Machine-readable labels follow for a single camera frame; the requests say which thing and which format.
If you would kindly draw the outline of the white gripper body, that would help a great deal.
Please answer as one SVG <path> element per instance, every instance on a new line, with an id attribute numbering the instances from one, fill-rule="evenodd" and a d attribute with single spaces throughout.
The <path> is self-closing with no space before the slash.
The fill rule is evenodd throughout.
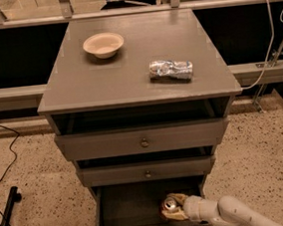
<path id="1" fill-rule="evenodd" d="M 208 212 L 208 201 L 199 196 L 189 196 L 185 199 L 182 206 L 185 216 L 194 222 L 208 221 L 210 212 Z"/>

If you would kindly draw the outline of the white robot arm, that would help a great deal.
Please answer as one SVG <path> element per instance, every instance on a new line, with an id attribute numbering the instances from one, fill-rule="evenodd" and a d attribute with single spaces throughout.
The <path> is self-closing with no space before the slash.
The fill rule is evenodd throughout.
<path id="1" fill-rule="evenodd" d="M 229 195 L 213 201 L 200 196 L 169 193 L 159 211 L 166 219 L 205 221 L 212 226 L 283 226 Z"/>

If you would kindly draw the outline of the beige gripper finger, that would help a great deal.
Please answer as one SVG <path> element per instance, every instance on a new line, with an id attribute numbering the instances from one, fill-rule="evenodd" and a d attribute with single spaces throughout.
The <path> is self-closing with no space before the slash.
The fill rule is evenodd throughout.
<path id="1" fill-rule="evenodd" d="M 170 197 L 176 201 L 176 203 L 183 205 L 185 202 L 185 199 L 187 199 L 187 195 L 182 193 L 168 193 L 167 197 Z"/>
<path id="2" fill-rule="evenodd" d="M 187 219 L 187 216 L 185 215 L 183 209 L 181 209 L 179 206 L 176 209 L 173 210 L 162 210 L 162 215 L 166 219 L 175 220 L 175 221 L 183 221 Z"/>

